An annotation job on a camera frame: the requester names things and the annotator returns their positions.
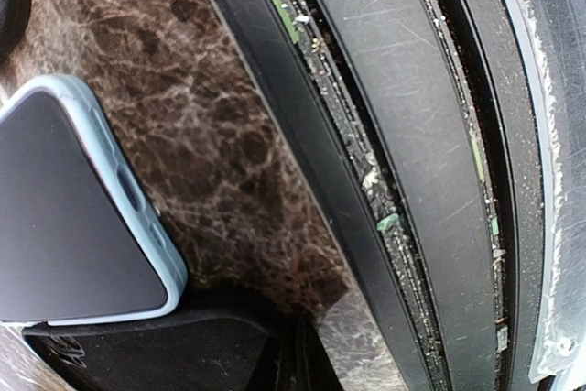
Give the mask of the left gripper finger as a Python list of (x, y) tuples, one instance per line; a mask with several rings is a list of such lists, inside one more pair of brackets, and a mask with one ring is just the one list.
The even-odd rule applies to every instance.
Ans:
[(263, 299), (196, 299), (168, 316), (22, 332), (76, 390), (340, 390), (320, 337)]

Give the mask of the light blue phone case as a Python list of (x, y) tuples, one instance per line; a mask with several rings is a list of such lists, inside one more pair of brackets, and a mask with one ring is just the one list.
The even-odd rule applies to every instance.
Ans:
[(1, 123), (19, 103), (35, 92), (47, 93), (56, 99), (64, 110), (86, 157), (92, 163), (96, 176), (162, 281), (168, 299), (156, 310), (75, 320), (14, 322), (1, 319), (2, 325), (94, 325), (149, 320), (169, 314), (179, 304), (188, 278), (187, 268), (126, 160), (99, 101), (92, 90), (76, 77), (64, 74), (41, 75), (22, 85), (3, 104)]

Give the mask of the black phone case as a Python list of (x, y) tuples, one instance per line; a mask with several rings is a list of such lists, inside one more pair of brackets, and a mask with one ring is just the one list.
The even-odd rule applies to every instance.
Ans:
[(1, 0), (1, 62), (4, 62), (24, 36), (31, 0)]

